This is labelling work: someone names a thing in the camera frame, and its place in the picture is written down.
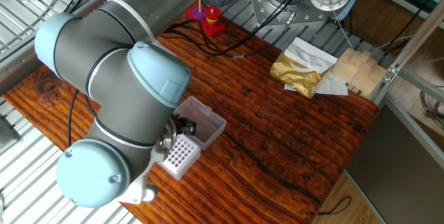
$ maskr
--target clear plastic box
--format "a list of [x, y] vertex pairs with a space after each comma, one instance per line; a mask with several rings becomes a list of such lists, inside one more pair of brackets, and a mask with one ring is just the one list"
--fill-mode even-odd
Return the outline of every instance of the clear plastic box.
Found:
[[189, 97], [174, 113], [196, 122], [196, 135], [179, 135], [166, 160], [160, 165], [176, 180], [193, 166], [205, 150], [223, 132], [227, 121], [194, 97]]
[[203, 150], [225, 130], [227, 121], [214, 113], [210, 107], [190, 96], [181, 104], [174, 113], [180, 117], [188, 118], [196, 122], [196, 135], [188, 136]]

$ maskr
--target wood grain surface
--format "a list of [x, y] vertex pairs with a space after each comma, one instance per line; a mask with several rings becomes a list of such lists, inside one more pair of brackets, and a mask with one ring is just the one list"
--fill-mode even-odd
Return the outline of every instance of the wood grain surface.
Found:
[[[224, 21], [227, 30], [215, 42], [248, 35]], [[197, 33], [187, 34], [201, 42]], [[196, 97], [227, 125], [180, 181], [159, 166], [151, 170], [149, 180], [159, 187], [153, 203], [125, 207], [143, 223], [311, 223], [356, 153], [377, 106], [353, 92], [308, 99], [285, 91], [269, 75], [281, 52], [274, 47], [234, 59], [205, 55], [184, 40], [159, 41], [191, 69], [183, 100]], [[254, 37], [230, 54], [267, 46]], [[64, 150], [74, 91], [43, 66], [3, 97]], [[92, 121], [81, 95], [74, 108], [73, 140], [84, 137]]]

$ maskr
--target crumpled paper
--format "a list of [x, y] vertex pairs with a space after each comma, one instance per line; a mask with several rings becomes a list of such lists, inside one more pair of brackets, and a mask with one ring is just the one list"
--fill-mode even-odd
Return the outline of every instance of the crumpled paper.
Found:
[[300, 38], [277, 58], [270, 74], [285, 83], [285, 89], [311, 98], [315, 93], [348, 95], [347, 85], [330, 73], [337, 59]]

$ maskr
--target metal bracket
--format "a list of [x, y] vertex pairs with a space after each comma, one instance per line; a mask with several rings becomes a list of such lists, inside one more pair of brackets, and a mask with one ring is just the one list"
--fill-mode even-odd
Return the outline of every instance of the metal bracket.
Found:
[[387, 85], [390, 85], [391, 83], [393, 83], [399, 72], [400, 71], [395, 67], [389, 67], [387, 69], [387, 74], [382, 79], [382, 82], [386, 83]]
[[126, 189], [125, 193], [117, 198], [121, 203], [140, 204], [150, 203], [157, 197], [157, 186], [148, 182], [148, 172], [158, 162], [163, 162], [168, 157], [168, 151], [164, 150], [157, 141], [151, 150], [151, 158], [145, 171], [139, 175]]
[[[280, 4], [276, 0], [251, 0], [253, 8], [255, 9], [255, 16], [257, 24], [262, 24], [265, 19], [276, 9]], [[296, 4], [290, 4], [284, 12], [281, 12], [279, 17], [270, 22], [265, 28], [271, 28], [276, 26], [284, 26], [290, 14], [295, 10]], [[302, 5], [299, 6], [298, 13], [295, 19], [291, 23], [290, 27], [299, 26], [317, 26], [325, 23], [327, 15], [315, 8], [310, 0], [304, 0]]]

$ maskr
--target white metal grate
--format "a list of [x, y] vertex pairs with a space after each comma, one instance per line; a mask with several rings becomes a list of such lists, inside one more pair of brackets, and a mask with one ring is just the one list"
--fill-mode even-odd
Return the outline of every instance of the white metal grate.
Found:
[[19, 135], [18, 142], [0, 155], [3, 224], [141, 223], [117, 201], [90, 209], [66, 199], [56, 184], [55, 167], [62, 151], [1, 97], [0, 116]]
[[0, 0], [0, 54], [30, 37], [44, 20], [62, 12], [71, 0], [57, 0], [48, 13], [38, 20], [52, 1]]

